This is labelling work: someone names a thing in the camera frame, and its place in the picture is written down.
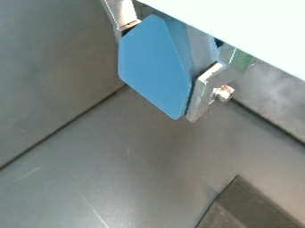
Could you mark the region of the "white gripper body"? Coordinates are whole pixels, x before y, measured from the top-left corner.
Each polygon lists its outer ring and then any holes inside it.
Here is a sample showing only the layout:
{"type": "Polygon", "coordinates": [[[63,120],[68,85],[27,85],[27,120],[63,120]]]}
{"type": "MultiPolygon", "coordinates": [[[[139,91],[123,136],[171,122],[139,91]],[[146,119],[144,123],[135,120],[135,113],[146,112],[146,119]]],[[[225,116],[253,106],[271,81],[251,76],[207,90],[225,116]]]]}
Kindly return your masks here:
{"type": "Polygon", "coordinates": [[[136,0],[305,80],[305,0],[136,0]]]}

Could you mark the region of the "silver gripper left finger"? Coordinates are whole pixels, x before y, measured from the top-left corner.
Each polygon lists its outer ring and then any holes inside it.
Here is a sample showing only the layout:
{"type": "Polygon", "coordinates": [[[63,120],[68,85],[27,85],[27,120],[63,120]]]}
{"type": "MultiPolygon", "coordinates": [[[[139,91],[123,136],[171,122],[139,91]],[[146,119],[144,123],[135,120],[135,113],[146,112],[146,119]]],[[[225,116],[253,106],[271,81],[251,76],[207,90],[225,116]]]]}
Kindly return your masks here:
{"type": "Polygon", "coordinates": [[[140,23],[132,0],[100,0],[114,26],[114,37],[119,40],[140,23]]]}

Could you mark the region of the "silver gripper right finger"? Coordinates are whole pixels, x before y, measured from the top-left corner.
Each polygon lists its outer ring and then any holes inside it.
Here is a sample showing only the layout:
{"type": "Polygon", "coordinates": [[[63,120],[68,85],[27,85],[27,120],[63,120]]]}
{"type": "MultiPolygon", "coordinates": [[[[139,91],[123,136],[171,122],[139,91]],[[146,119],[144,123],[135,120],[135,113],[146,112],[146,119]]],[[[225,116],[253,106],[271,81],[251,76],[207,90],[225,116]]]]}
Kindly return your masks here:
{"type": "Polygon", "coordinates": [[[195,122],[218,100],[227,102],[234,94],[229,84],[242,77],[251,66],[254,57],[229,44],[222,45],[218,60],[197,77],[186,119],[195,122]]]}

